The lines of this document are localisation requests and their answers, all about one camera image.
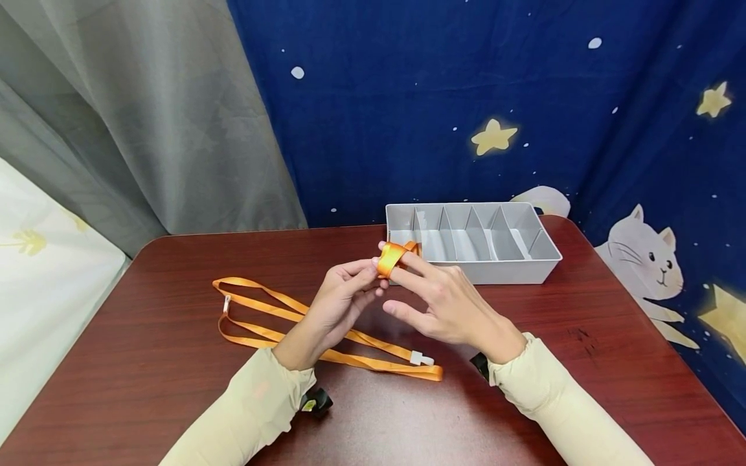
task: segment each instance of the cat whisker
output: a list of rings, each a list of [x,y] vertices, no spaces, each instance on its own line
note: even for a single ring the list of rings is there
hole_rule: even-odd
[[[628,256],[628,258],[626,259],[627,262],[634,262],[637,265],[642,265],[642,261],[640,261],[640,259],[634,257],[633,255],[631,255],[629,252],[625,251],[624,249],[616,248],[616,250]]]
[[[642,262],[642,257],[640,257],[640,255],[639,255],[639,254],[637,253],[637,251],[635,251],[634,249],[632,249],[632,248],[631,248],[630,246],[627,246],[626,244],[624,244],[624,243],[620,243],[620,242],[618,242],[618,241],[612,241],[611,243],[612,243],[612,244],[614,244],[614,245],[620,245],[620,246],[624,246],[624,247],[625,247],[625,248],[627,249],[627,252],[628,252],[628,253],[629,253],[629,254],[630,254],[631,256],[634,256],[634,257],[636,257],[637,259],[639,259],[639,260],[640,260],[640,262]]]
[[[640,262],[635,262],[635,261],[629,260],[629,259],[620,259],[620,260],[623,261],[623,262],[631,262],[634,265],[642,265]]]

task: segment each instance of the white dot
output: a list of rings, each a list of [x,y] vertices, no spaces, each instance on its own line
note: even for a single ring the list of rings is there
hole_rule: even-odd
[[[588,42],[588,48],[599,48],[601,47],[602,42],[603,41],[600,37],[594,37],[590,42]]]
[[[290,74],[295,79],[303,79],[303,77],[306,75],[306,72],[303,71],[303,69],[300,66],[296,66],[295,68],[290,70]]]

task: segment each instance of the blue backdrop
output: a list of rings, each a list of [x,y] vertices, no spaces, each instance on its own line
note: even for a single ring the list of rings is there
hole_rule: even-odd
[[[647,295],[604,258],[746,431],[744,2],[228,4],[311,227],[549,186],[600,252],[673,260]]]

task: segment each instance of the cat ear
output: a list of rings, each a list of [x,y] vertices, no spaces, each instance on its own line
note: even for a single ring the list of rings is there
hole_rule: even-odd
[[[642,219],[642,206],[640,204],[637,204],[630,214],[630,217],[635,218],[637,220],[643,221]]]
[[[672,251],[676,251],[676,236],[674,236],[674,231],[671,229],[671,227],[666,227],[665,230],[658,234],[663,239],[663,242],[666,243]]]

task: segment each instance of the gray plastic organizer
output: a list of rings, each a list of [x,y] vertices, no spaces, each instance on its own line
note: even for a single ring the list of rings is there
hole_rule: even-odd
[[[388,241],[420,244],[436,265],[458,265],[475,285],[538,284],[562,254],[527,202],[389,204]]]

